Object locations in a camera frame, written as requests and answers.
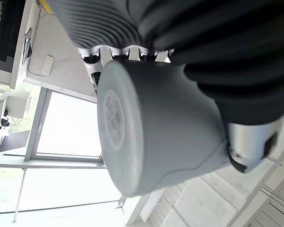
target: electrical socket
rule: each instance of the electrical socket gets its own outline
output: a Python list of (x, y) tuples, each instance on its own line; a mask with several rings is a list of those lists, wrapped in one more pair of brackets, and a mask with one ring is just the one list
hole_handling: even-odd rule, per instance
[(49, 76), (49, 73), (51, 72), (52, 69), (52, 65), (53, 65), (53, 57), (47, 55), (42, 69), (42, 75)]

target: white cabinet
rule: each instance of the white cabinet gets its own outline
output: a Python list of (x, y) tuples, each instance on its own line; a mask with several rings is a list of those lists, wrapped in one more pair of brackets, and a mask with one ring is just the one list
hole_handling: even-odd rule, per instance
[(25, 34), (32, 28), (31, 40), (35, 37), (35, 30), (39, 18), (39, 6), (36, 0), (26, 0), (22, 21), (20, 25), (17, 47), (15, 51), (12, 72), (0, 70), (0, 83), (9, 85), (10, 88), (16, 89), (27, 75), (28, 60), (22, 65), (22, 56), (24, 50)]

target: wall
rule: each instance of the wall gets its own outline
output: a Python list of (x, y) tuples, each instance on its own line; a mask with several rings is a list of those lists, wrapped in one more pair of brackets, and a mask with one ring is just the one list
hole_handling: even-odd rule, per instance
[[(79, 96), (95, 97), (82, 59), (58, 19), (41, 12), (26, 81)], [(50, 75), (40, 76), (47, 55), (54, 57)]]

